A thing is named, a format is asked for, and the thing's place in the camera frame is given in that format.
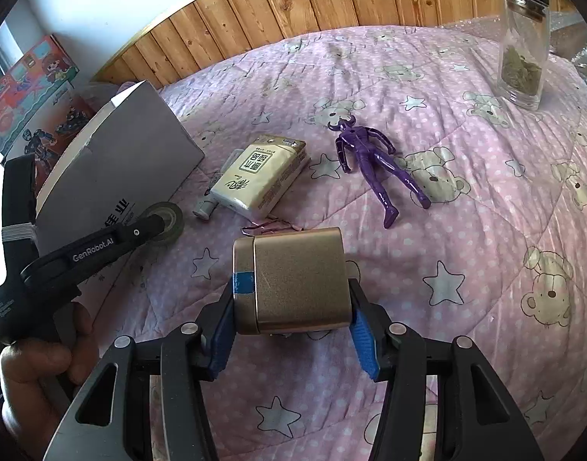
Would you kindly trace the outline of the left hand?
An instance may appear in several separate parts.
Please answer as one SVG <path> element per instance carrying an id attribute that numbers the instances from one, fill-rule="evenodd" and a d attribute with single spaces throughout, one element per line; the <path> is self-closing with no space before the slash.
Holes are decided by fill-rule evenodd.
<path id="1" fill-rule="evenodd" d="M 0 418 L 7 432 L 28 458 L 43 458 L 62 414 L 46 396 L 41 382 L 64 375 L 75 386 L 82 385 L 98 360 L 98 347 L 88 310 L 74 302 L 73 348 L 56 342 L 27 339 L 5 348 L 0 354 L 2 405 Z"/>

